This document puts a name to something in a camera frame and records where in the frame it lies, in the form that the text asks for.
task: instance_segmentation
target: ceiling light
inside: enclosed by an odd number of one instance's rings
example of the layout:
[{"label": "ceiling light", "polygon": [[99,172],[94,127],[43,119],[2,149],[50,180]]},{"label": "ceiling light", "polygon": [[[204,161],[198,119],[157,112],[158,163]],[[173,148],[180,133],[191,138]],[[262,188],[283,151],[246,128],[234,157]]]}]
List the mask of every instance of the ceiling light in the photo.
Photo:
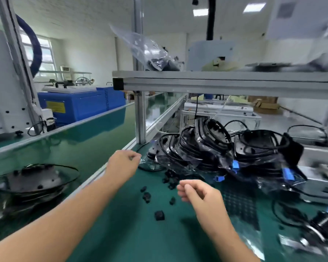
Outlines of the ceiling light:
[{"label": "ceiling light", "polygon": [[209,9],[194,9],[193,15],[194,16],[207,16],[209,13]]},{"label": "ceiling light", "polygon": [[260,12],[261,9],[264,8],[266,3],[249,3],[243,13],[252,13],[252,12]]}]

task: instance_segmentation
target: forearm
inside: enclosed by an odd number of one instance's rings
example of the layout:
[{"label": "forearm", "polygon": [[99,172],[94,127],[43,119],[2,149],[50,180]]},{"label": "forearm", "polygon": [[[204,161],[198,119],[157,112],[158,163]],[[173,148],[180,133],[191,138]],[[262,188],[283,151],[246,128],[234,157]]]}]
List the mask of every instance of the forearm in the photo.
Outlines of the forearm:
[{"label": "forearm", "polygon": [[0,262],[65,261],[117,192],[104,175],[44,216],[0,242]]},{"label": "forearm", "polygon": [[223,262],[260,262],[260,259],[239,238],[232,224],[225,226],[212,238]]}]

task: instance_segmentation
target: window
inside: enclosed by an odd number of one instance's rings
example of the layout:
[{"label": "window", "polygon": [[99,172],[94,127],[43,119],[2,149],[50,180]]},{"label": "window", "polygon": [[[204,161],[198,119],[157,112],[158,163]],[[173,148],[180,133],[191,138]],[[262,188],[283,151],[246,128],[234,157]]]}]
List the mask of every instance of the window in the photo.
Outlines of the window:
[{"label": "window", "polygon": [[[33,47],[31,45],[29,37],[26,34],[21,34],[21,38],[30,65],[33,60]],[[38,38],[38,40],[41,46],[41,51],[43,52],[43,62],[40,66],[40,71],[55,71],[55,64],[53,61],[50,41],[46,38]],[[35,76],[35,80],[40,80],[44,82],[47,82],[49,79],[56,79],[56,74],[39,72]]]}]

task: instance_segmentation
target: yellow warning label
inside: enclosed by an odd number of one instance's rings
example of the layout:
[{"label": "yellow warning label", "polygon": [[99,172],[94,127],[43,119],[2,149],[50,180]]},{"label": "yellow warning label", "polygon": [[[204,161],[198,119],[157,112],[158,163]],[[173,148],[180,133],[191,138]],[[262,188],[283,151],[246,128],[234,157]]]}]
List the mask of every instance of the yellow warning label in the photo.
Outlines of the yellow warning label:
[{"label": "yellow warning label", "polygon": [[47,108],[52,110],[52,112],[66,113],[63,102],[46,101],[46,105]]}]

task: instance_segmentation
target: blue flexible hose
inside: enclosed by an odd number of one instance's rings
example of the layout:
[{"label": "blue flexible hose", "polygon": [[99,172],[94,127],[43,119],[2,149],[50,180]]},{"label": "blue flexible hose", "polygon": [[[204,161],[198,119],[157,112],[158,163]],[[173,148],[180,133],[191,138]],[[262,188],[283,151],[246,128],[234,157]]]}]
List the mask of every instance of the blue flexible hose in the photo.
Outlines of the blue flexible hose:
[{"label": "blue flexible hose", "polygon": [[18,25],[27,34],[30,42],[32,43],[33,61],[32,61],[32,64],[30,65],[30,71],[34,78],[35,75],[39,72],[41,62],[43,60],[43,52],[41,51],[41,46],[40,46],[39,40],[38,40],[37,36],[35,35],[34,31],[31,29],[31,27],[21,17],[19,17],[18,15],[16,15],[16,17],[17,17]]}]

